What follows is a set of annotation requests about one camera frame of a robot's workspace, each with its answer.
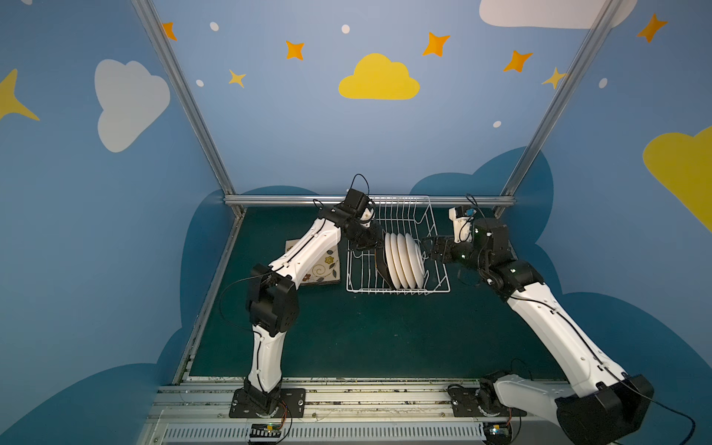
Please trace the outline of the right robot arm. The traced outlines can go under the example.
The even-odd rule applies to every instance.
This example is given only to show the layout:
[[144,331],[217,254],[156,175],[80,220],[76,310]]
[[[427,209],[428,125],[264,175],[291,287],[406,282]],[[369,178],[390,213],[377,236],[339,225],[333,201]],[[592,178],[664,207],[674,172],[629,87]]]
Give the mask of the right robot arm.
[[558,303],[543,276],[513,254],[506,224],[460,217],[451,237],[426,240],[429,257],[460,263],[487,284],[537,335],[564,372],[545,384],[503,371],[480,381],[478,409],[489,416],[520,410],[547,420],[575,444],[609,444],[640,429],[654,388],[605,354]]

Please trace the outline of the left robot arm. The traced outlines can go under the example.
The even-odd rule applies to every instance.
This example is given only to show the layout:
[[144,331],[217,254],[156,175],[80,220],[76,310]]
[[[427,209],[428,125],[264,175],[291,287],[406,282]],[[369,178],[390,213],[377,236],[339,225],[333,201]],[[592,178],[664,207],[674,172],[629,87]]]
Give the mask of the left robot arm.
[[382,235],[373,222],[373,207],[367,194],[349,189],[344,200],[319,209],[309,230],[291,250],[251,270],[247,311],[254,348],[240,395],[257,415],[273,415],[282,402],[281,359],[286,333],[300,313],[302,279],[343,237],[358,248],[370,250],[378,245]]

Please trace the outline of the floral square plate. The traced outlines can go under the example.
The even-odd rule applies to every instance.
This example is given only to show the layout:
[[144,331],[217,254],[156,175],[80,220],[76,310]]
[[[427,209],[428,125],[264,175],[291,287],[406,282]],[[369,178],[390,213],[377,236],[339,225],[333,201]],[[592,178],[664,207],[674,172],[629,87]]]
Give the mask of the floral square plate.
[[338,285],[340,283],[341,283],[340,279],[334,279],[334,278],[329,279],[328,277],[327,278],[318,277],[316,280],[302,281],[300,285],[302,287],[313,287],[313,286]]
[[333,246],[309,271],[302,269],[301,281],[316,280],[318,277],[340,279],[339,246]]

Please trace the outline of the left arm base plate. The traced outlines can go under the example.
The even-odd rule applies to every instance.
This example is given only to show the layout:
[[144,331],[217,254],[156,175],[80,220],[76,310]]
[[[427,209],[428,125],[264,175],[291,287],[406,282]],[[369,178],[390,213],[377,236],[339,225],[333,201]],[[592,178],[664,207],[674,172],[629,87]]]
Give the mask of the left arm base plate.
[[305,389],[275,389],[264,393],[257,388],[235,391],[230,404],[230,418],[302,418],[306,404]]

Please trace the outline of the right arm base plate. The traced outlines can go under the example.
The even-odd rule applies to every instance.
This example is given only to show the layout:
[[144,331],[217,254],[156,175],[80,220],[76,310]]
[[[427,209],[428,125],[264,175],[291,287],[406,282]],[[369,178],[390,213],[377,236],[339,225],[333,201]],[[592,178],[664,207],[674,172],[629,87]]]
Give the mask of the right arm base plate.
[[506,407],[497,398],[493,389],[468,388],[452,384],[446,389],[451,398],[455,417],[525,417],[526,411]]

